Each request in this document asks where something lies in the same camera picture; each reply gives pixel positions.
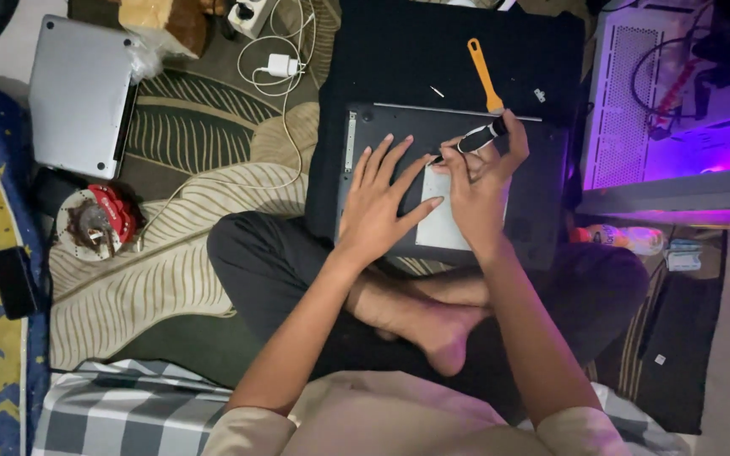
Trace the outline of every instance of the black phone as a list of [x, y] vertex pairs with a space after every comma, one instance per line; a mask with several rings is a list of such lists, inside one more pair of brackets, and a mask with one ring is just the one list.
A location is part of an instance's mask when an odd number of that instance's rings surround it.
[[0, 299], [9, 320], [33, 315], [41, 308], [24, 247], [0, 250]]

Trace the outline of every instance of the bottle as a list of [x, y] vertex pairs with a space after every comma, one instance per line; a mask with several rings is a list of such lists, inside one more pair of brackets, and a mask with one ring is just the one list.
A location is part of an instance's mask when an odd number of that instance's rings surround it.
[[596, 243], [624, 247], [638, 255], [655, 255], [664, 249], [664, 232], [657, 228], [590, 225], [570, 232], [572, 243]]

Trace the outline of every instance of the laptop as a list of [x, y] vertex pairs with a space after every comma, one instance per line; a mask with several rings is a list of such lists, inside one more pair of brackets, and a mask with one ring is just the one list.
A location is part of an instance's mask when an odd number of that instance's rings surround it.
[[125, 32], [44, 16], [28, 98], [37, 162], [119, 175], [136, 98], [127, 46]]
[[[392, 179], [396, 179], [414, 160], [425, 153], [438, 154], [445, 140], [488, 125], [493, 114], [428, 109], [379, 103], [354, 103], [346, 106], [346, 149], [342, 154], [340, 192], [337, 206], [339, 221], [350, 189], [354, 167], [366, 147], [376, 147], [388, 133], [397, 143], [407, 135], [414, 142], [399, 160]], [[521, 118], [526, 127], [528, 159], [515, 172], [504, 215], [504, 233], [512, 242], [523, 267], [548, 269], [554, 257], [561, 227], [561, 201], [564, 164], [569, 145], [567, 128]], [[499, 151], [508, 150], [507, 136], [495, 139]], [[433, 173], [429, 167], [419, 173], [399, 204], [404, 215], [421, 201], [442, 195], [444, 202], [413, 228], [388, 252], [446, 264], [476, 264], [474, 254], [452, 220], [449, 206], [449, 176]]]

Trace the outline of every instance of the black laptop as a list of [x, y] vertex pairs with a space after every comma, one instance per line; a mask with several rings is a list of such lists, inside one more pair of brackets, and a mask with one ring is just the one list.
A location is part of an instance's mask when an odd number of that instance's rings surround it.
[[[340, 214], [348, 195], [353, 169], [366, 147], [376, 147], [393, 133], [396, 143], [413, 135], [414, 142], [398, 162], [393, 178], [425, 153], [437, 154], [439, 144], [488, 125], [495, 116], [446, 109], [427, 109], [376, 103], [347, 106], [346, 150], [342, 154], [342, 173], [337, 211]], [[569, 144], [566, 128], [521, 118], [526, 127], [528, 159], [515, 172], [506, 204], [504, 232], [514, 245], [522, 266], [547, 269], [551, 266], [561, 226], [560, 209], [564, 182], [564, 163]], [[508, 150], [508, 137], [495, 139], [501, 153]], [[415, 208], [422, 199], [443, 194], [441, 177], [422, 171], [399, 205], [399, 215]], [[407, 256], [446, 264], [475, 264], [475, 258], [452, 222], [447, 202], [428, 219], [413, 228], [390, 250], [389, 255]]]

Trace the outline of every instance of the white cable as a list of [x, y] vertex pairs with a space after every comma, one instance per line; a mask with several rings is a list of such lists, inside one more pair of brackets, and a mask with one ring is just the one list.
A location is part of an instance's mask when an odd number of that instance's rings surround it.
[[[278, 35], [275, 32], [275, 27], [272, 25], [272, 17], [275, 16], [275, 10], [278, 8], [278, 5], [281, 3], [281, 0], [277, 0], [275, 2], [275, 6], [272, 7], [272, 12], [269, 16], [269, 27], [272, 29], [272, 33], [275, 33], [274, 35], [270, 36], [260, 36], [259, 38], [255, 38], [255, 40], [250, 41], [245, 47], [241, 49], [241, 52], [238, 54], [238, 61], [236, 62], [236, 67], [238, 68], [238, 74], [247, 82], [252, 84], [253, 87], [256, 88], [258, 92], [263, 93], [264, 95], [268, 97], [283, 97], [283, 109], [281, 116], [283, 120], [283, 129], [286, 132], [286, 137], [289, 138], [289, 142], [292, 144], [292, 147], [294, 148], [295, 153], [298, 155], [298, 169], [297, 172], [294, 174], [294, 177], [287, 183], [283, 183], [281, 185], [275, 186], [275, 187], [259, 187], [255, 185], [249, 185], [246, 183], [238, 183], [238, 182], [230, 182], [225, 181], [221, 179], [215, 179], [215, 178], [208, 178], [205, 176], [202, 176], [201, 174], [196, 174], [188, 178], [182, 185], [179, 186], [179, 188], [176, 189], [176, 191], [168, 198], [168, 200], [165, 202], [165, 204], [162, 204], [162, 208], [157, 211], [156, 214], [154, 214], [153, 217], [151, 217], [151, 220], [148, 221], [148, 223], [145, 225], [145, 227], [142, 229], [142, 231], [137, 236], [137, 250], [139, 252], [142, 252], [143, 245], [145, 242], [145, 233], [148, 230], [148, 228], [151, 226], [152, 223], [154, 223], [157, 218], [162, 214], [165, 209], [167, 209], [168, 205], [171, 201], [174, 200], [174, 198], [181, 192], [186, 186], [190, 185], [191, 183], [197, 181], [197, 180], [208, 180], [211, 182], [218, 182], [223, 185], [235, 185], [238, 187], [244, 187], [244, 188], [251, 188], [253, 190], [278, 190], [279, 188], [287, 187], [294, 183], [298, 178], [300, 177], [300, 170], [303, 168], [303, 157], [300, 155], [300, 149], [298, 148], [297, 143], [295, 143], [294, 138], [292, 137], [292, 134], [289, 132], [289, 127], [286, 125], [286, 101], [289, 99], [289, 93], [292, 92], [295, 88], [298, 87], [298, 84], [300, 84], [300, 79], [302, 78], [303, 74], [305, 73], [304, 69], [308, 67], [309, 62], [311, 62], [311, 57], [314, 55], [314, 48], [315, 43], [317, 41], [317, 15], [315, 13], [314, 5], [311, 3], [311, 0], [308, 0], [308, 4], [311, 7], [311, 15], [308, 19], [305, 21], [303, 20], [303, 5], [301, 3], [301, 0], [294, 0], [298, 3], [298, 6], [300, 7], [300, 28], [297, 30], [297, 32], [291, 33], [290, 35]], [[300, 49], [303, 47], [303, 29], [306, 28], [309, 23], [314, 20], [314, 27], [312, 27], [312, 35], [311, 35], [311, 50], [309, 50], [309, 56], [306, 59], [306, 62], [301, 61], [300, 59]], [[288, 38], [291, 38], [294, 35], [298, 35], [298, 45], [295, 46], [292, 41], [289, 41]], [[282, 40], [287, 43], [289, 43], [289, 46], [292, 47], [292, 50], [294, 51], [295, 55], [297, 56], [296, 59], [298, 61], [298, 72], [292, 76], [287, 76], [279, 81], [270, 82], [270, 83], [260, 83], [255, 81], [256, 73], [258, 71], [263, 71], [266, 68], [256, 68], [252, 71], [251, 79], [246, 77], [244, 73], [241, 71], [241, 57], [244, 56], [244, 52], [252, 46], [254, 43], [257, 43], [259, 41], [263, 40], [269, 40], [269, 39], [275, 39], [275, 40]], [[288, 84], [286, 86], [286, 90], [281, 93], [268, 93], [264, 92], [260, 89], [260, 87], [267, 87], [271, 85], [278, 85], [283, 84], [288, 81]]]

